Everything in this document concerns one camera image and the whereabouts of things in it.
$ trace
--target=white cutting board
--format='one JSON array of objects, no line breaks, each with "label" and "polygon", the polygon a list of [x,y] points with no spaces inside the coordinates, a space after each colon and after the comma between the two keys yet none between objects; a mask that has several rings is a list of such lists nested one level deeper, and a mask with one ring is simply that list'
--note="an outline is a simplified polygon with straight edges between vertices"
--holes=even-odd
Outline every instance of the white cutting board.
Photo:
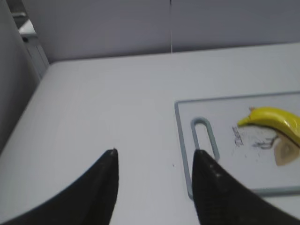
[{"label": "white cutting board", "polygon": [[[180,128],[182,131],[180,144],[183,150],[183,139],[189,175],[192,174],[195,151],[191,121],[204,117],[211,124],[220,155],[219,164],[239,182],[254,191],[272,188],[300,190],[300,157],[286,165],[277,166],[274,147],[280,139],[275,141],[271,149],[257,147],[257,143],[269,143],[268,138],[276,136],[274,130],[261,127],[237,128],[237,122],[250,114],[249,107],[260,106],[278,107],[300,115],[300,93],[177,102],[175,111],[179,134]],[[213,157],[208,136],[203,135],[201,127],[196,130],[200,148],[207,150]],[[233,130],[238,132],[243,144],[240,144],[237,132]]]}]

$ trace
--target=thin wire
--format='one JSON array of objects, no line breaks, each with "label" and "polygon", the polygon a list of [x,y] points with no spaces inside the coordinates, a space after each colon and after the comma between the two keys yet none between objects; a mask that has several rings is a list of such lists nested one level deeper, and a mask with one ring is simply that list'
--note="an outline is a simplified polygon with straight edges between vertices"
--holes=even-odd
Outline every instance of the thin wire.
[{"label": "thin wire", "polygon": [[169,21],[170,21],[170,48],[171,54],[173,53],[173,44],[172,44],[172,0],[170,0],[169,6]]}]

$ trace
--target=cutting board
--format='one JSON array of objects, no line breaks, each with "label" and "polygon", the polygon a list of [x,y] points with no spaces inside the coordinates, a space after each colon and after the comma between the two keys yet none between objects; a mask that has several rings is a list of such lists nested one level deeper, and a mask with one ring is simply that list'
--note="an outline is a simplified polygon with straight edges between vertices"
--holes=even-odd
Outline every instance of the cutting board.
[{"label": "cutting board", "polygon": [[300,93],[186,100],[175,103],[187,190],[197,148],[206,150],[234,178],[258,195],[300,193],[300,157],[277,165],[277,133],[265,127],[237,127],[250,107],[273,106],[300,115]]}]

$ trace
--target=banana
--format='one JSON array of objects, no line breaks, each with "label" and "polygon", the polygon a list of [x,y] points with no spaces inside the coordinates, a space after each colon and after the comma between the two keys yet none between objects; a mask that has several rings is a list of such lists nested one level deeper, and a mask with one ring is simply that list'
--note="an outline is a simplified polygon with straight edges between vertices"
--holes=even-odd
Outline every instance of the banana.
[{"label": "banana", "polygon": [[259,125],[276,129],[300,146],[300,117],[282,109],[259,107],[238,122],[238,127]]}]

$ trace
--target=banana slice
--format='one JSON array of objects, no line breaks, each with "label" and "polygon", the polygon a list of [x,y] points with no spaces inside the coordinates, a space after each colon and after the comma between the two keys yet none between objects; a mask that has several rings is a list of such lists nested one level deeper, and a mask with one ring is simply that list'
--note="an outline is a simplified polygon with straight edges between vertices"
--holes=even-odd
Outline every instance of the banana slice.
[{"label": "banana slice", "polygon": [[250,115],[238,122],[238,127],[251,124],[276,129],[300,146],[300,117],[290,112],[273,107],[252,108]]},{"label": "banana slice", "polygon": [[286,165],[299,157],[300,147],[285,135],[277,132],[281,141],[274,149],[276,165]]}]

